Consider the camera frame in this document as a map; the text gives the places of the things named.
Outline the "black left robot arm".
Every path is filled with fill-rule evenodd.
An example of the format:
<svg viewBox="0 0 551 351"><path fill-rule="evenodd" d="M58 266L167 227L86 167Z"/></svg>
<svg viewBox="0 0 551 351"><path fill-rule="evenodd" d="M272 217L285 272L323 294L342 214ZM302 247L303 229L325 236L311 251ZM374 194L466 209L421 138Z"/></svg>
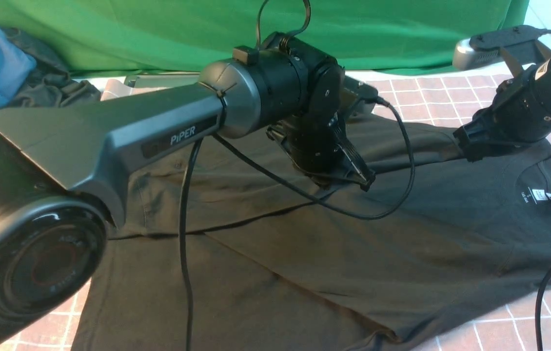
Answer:
<svg viewBox="0 0 551 351"><path fill-rule="evenodd" d="M348 140L361 101L336 58L296 32L206 66L196 83L66 108L0 111L0 344L92 276L124 225L131 174L202 138L262 128L316 185L375 174Z"/></svg>

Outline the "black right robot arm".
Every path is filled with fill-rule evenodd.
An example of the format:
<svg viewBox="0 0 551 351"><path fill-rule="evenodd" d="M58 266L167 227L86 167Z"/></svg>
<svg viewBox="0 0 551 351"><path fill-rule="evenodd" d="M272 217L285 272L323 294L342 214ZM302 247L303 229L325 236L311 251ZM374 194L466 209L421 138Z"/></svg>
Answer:
<svg viewBox="0 0 551 351"><path fill-rule="evenodd" d="M454 48L459 71L500 62L511 78L453 134L470 162L518 153L551 133L551 30L519 25L476 34Z"/></svg>

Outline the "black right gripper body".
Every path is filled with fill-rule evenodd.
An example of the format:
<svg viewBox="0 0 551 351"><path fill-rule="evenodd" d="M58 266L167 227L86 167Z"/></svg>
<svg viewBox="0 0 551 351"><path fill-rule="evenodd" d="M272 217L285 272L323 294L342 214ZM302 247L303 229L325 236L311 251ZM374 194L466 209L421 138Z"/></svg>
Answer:
<svg viewBox="0 0 551 351"><path fill-rule="evenodd" d="M478 162L487 157L516 154L532 146L537 140L524 140L511 134L513 123L499 122L498 108L505 107L514 96L523 90L516 80L504 80L496 89L492 103L472 116L472 121L453 132L453 137L463 157L468 162Z"/></svg>

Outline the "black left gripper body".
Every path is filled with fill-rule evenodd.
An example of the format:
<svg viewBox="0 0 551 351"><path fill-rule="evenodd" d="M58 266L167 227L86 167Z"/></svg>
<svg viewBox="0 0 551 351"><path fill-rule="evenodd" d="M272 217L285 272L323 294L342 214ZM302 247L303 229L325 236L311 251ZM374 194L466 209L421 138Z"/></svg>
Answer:
<svg viewBox="0 0 551 351"><path fill-rule="evenodd" d="M313 183L354 183L326 123L292 116L268 126L266 135L288 155L294 169Z"/></svg>

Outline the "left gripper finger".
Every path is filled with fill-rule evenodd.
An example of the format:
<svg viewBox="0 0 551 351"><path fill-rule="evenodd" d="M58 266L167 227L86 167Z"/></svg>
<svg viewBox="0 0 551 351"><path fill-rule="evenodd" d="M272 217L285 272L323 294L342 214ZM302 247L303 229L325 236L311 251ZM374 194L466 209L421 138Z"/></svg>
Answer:
<svg viewBox="0 0 551 351"><path fill-rule="evenodd" d="M356 182L359 184L362 191L367 192L375 182L374 171L367 166L365 160L363 160L363 157L358 153L351 142L340 141L339 146L359 178Z"/></svg>

